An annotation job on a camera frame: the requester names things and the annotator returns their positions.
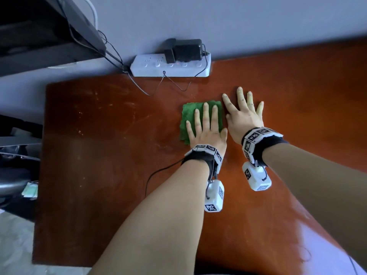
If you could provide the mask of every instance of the person's left hand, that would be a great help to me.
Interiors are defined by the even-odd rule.
[[[223,157],[227,149],[227,129],[224,128],[219,133],[218,128],[218,107],[213,106],[211,114],[211,124],[209,119],[209,105],[204,103],[203,108],[203,127],[201,128],[200,112],[195,110],[195,129],[196,137],[192,131],[191,124],[186,121],[186,129],[189,134],[190,147],[193,148],[197,144],[208,144],[215,147]]]

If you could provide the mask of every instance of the tiled floor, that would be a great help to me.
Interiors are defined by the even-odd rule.
[[[90,268],[33,265],[34,224],[0,212],[1,275],[86,275]]]

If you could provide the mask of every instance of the green cloth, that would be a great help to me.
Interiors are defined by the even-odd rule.
[[[187,134],[186,130],[186,121],[189,121],[191,123],[192,131],[194,132],[194,135],[196,136],[196,130],[195,130],[195,124],[194,124],[194,112],[195,109],[200,110],[200,120],[201,125],[203,125],[203,105],[204,102],[201,103],[186,103],[182,107],[182,119],[180,124],[180,140],[183,140],[185,145],[190,144],[189,135]],[[223,107],[222,103],[220,101],[208,101],[209,105],[209,117],[211,120],[211,111],[214,105],[218,106],[218,125],[219,125],[219,132],[223,129],[223,121],[222,121],[222,114],[223,114]]]

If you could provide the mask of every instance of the wall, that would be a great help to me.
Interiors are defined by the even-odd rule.
[[[93,21],[84,0],[74,0]],[[213,59],[367,33],[367,0],[91,0],[123,60],[167,38],[201,38]],[[0,114],[42,123],[45,85],[114,71],[104,59],[0,78]]]

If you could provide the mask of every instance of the white cable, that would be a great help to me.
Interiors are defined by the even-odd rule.
[[[96,30],[98,30],[98,15],[97,15],[97,11],[95,10],[94,5],[92,4],[92,2],[90,0],[85,0],[85,2],[88,3],[88,5],[90,6],[92,12],[93,12],[93,17],[94,17],[94,28]]]

